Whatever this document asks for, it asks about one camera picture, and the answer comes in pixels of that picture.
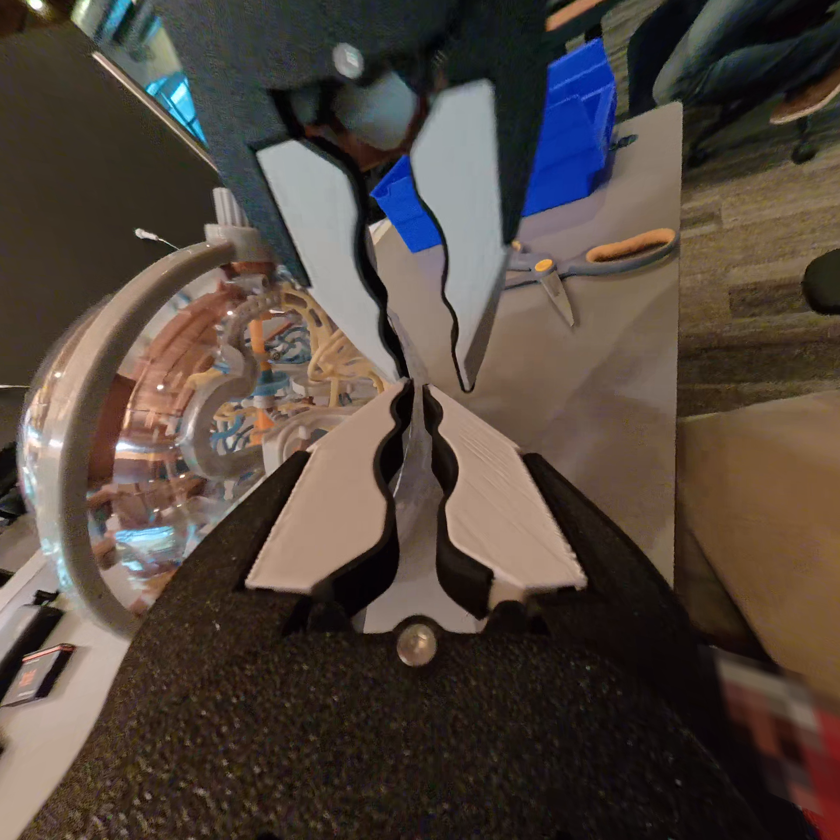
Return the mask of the black battery orange mark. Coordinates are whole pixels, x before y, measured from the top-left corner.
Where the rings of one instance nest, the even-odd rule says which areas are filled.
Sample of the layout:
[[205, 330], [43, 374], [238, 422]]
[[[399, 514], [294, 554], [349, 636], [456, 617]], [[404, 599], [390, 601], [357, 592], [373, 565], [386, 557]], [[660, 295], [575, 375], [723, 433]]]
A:
[[1, 708], [19, 707], [46, 698], [77, 651], [58, 644], [28, 654], [2, 697]]

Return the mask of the black backdrop board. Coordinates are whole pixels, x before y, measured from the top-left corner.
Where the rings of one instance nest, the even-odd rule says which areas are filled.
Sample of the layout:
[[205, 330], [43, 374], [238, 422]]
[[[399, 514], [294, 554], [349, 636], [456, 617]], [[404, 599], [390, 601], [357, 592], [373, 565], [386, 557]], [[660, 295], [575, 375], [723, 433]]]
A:
[[200, 242], [214, 168], [93, 57], [73, 24], [2, 39], [1, 376], [29, 383], [91, 305]]

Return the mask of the black power bank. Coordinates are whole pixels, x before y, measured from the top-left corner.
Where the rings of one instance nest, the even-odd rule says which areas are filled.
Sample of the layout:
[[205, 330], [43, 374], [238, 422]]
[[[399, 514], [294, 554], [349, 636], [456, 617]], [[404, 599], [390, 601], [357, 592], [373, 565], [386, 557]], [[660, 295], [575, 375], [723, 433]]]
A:
[[1, 630], [1, 695], [4, 696], [25, 656], [40, 649], [63, 617], [56, 606], [59, 591], [37, 590], [31, 603], [21, 605]]

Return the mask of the person's beige trousers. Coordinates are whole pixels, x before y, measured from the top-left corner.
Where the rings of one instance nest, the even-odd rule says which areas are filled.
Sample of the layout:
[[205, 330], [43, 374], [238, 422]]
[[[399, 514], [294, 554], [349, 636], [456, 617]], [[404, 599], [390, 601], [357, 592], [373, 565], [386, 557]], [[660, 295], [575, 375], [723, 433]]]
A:
[[764, 650], [838, 701], [838, 390], [681, 419], [677, 498]]

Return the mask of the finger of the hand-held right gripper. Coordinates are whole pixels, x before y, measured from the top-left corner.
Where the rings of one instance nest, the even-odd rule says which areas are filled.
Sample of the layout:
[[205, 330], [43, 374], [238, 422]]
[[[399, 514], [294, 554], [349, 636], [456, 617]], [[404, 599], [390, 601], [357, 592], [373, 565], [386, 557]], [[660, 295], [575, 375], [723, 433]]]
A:
[[310, 294], [384, 377], [409, 377], [365, 222], [359, 178], [309, 140], [255, 153], [306, 272]]
[[409, 156], [416, 194], [444, 245], [442, 298], [452, 319], [451, 352], [460, 388], [471, 393], [509, 260], [491, 82], [471, 81], [439, 93]]

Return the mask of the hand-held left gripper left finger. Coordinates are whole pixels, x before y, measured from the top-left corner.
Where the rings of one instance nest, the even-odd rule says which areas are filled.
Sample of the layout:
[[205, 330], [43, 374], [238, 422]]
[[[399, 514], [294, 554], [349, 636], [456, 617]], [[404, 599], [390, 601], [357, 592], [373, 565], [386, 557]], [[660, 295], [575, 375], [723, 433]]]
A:
[[394, 582], [389, 483], [403, 466], [414, 385], [399, 382], [310, 446], [245, 587], [333, 602], [352, 617]]

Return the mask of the grey orange scissors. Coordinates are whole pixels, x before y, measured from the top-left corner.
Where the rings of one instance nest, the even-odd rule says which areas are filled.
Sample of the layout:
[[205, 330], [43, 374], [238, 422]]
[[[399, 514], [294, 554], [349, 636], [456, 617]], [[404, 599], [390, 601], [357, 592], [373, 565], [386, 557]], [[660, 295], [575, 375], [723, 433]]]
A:
[[574, 307], [565, 281], [573, 277], [614, 277], [657, 264], [679, 245], [679, 233], [661, 227], [610, 244], [589, 248], [571, 259], [558, 261], [519, 241], [511, 246], [504, 290], [540, 286], [555, 311], [575, 325]]

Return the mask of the blue plastic bin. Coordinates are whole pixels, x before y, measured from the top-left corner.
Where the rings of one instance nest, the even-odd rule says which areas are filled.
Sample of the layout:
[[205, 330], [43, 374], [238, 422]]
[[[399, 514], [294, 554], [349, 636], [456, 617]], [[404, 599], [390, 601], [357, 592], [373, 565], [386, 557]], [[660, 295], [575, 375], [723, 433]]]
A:
[[[606, 168], [616, 112], [616, 79], [602, 38], [555, 60], [548, 71], [542, 129], [522, 216], [591, 195]], [[380, 208], [413, 253], [441, 245], [417, 197], [408, 156], [372, 188]]]

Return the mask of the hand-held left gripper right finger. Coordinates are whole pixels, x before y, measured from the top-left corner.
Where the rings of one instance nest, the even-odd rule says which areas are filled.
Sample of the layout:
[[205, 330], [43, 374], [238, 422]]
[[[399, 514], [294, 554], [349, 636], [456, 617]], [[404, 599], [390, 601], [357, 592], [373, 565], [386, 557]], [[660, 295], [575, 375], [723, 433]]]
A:
[[488, 618], [504, 602], [583, 590], [586, 574], [519, 446], [433, 385], [423, 414], [443, 494], [436, 573], [446, 595]]

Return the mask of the clear plastic maze ball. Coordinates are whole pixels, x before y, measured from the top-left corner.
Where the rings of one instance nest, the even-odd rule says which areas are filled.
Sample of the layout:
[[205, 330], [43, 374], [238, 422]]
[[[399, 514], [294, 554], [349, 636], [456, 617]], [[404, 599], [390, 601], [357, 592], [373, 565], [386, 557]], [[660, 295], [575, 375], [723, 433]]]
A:
[[38, 371], [17, 443], [63, 596], [122, 638], [219, 522], [397, 382], [225, 188], [203, 242], [103, 299]]

